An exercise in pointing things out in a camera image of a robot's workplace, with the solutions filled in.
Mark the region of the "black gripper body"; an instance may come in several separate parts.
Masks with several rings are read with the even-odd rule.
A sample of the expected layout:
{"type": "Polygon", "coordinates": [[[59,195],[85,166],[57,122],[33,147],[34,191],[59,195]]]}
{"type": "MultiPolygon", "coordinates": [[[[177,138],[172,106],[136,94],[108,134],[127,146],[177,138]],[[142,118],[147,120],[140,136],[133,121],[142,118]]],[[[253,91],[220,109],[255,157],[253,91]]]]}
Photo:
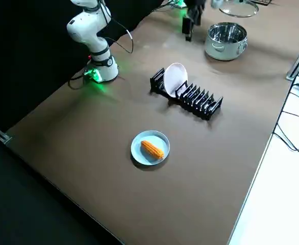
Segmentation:
{"type": "Polygon", "coordinates": [[[206,0],[186,0],[186,6],[188,11],[192,10],[201,10],[205,9],[206,0]]]}

